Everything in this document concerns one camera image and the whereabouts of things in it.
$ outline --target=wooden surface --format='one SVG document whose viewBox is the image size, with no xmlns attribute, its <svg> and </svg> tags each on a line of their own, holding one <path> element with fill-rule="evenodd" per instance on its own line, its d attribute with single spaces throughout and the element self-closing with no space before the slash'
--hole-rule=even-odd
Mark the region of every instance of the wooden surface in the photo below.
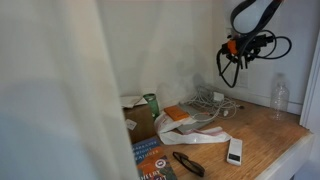
<svg viewBox="0 0 320 180">
<path fill-rule="evenodd" d="M 254 179 L 272 162 L 278 159 L 299 139 L 310 132 L 299 125 L 300 116 L 287 114 L 286 119 L 270 119 L 270 109 L 239 101 L 245 109 L 238 109 L 231 119 L 216 119 L 208 129 L 220 126 L 234 138 L 243 140 L 242 165 L 226 162 L 229 142 L 196 145 L 163 145 L 173 169 L 181 180 L 193 179 Z M 172 156 L 173 151 L 182 152 L 205 169 L 205 177 L 200 178 L 185 169 Z"/>
</svg>

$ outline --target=white remote control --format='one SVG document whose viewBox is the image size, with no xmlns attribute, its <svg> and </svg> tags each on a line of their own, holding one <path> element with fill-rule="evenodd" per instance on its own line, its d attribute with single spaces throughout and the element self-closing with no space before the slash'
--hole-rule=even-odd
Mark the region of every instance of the white remote control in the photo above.
<svg viewBox="0 0 320 180">
<path fill-rule="evenodd" d="M 242 140 L 231 138 L 229 144 L 229 152 L 227 162 L 237 166 L 241 165 Z"/>
</svg>

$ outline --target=book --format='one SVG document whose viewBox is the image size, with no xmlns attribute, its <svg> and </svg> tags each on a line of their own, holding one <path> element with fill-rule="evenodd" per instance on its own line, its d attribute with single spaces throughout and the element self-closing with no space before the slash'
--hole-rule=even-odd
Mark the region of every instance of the book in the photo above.
<svg viewBox="0 0 320 180">
<path fill-rule="evenodd" d="M 179 121 L 181 119 L 189 117 L 189 114 L 183 111 L 180 107 L 177 105 L 166 107 L 163 109 L 165 113 L 168 114 L 168 116 L 171 117 L 174 121 Z"/>
<path fill-rule="evenodd" d="M 177 180 L 156 137 L 132 145 L 140 180 Z"/>
</svg>

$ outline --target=white curtain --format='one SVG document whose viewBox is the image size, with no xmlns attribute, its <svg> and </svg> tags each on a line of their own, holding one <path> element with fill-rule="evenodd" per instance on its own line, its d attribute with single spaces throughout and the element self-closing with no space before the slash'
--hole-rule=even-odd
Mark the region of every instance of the white curtain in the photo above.
<svg viewBox="0 0 320 180">
<path fill-rule="evenodd" d="M 94 0 L 0 2 L 0 179 L 137 179 Z"/>
</svg>

